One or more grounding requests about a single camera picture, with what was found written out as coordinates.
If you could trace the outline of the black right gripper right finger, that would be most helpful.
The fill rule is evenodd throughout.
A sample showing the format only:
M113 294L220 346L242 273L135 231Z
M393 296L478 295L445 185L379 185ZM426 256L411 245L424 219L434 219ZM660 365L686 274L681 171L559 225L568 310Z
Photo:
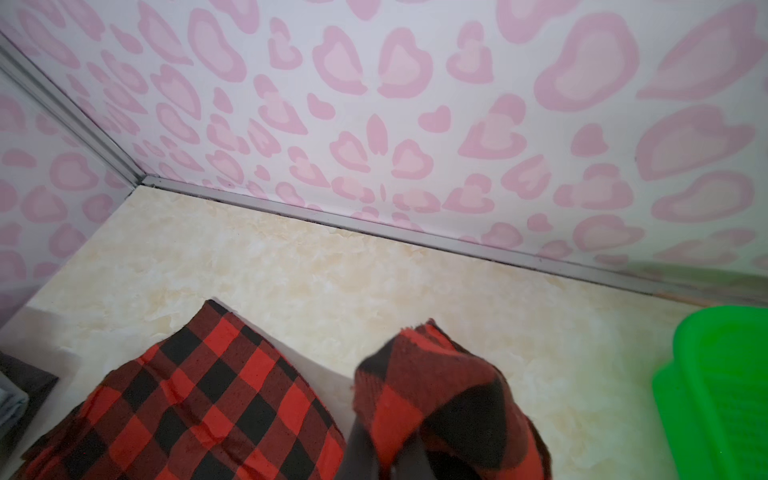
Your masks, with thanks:
M419 434L412 435L398 453L391 470L395 480L435 480Z

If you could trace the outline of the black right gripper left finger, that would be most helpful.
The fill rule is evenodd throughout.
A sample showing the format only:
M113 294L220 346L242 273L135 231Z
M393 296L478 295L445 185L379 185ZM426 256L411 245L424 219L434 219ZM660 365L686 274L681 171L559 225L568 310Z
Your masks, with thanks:
M378 456L364 425L356 419L335 480L378 480Z

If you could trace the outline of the red black plaid shirt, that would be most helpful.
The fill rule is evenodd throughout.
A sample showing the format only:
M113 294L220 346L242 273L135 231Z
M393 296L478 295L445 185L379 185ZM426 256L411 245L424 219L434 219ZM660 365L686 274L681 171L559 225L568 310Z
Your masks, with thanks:
M434 321L354 375L379 479L419 434L435 479L548 479L549 450L501 371ZM335 479L349 434L266 337L215 300L111 371L23 457L20 479Z

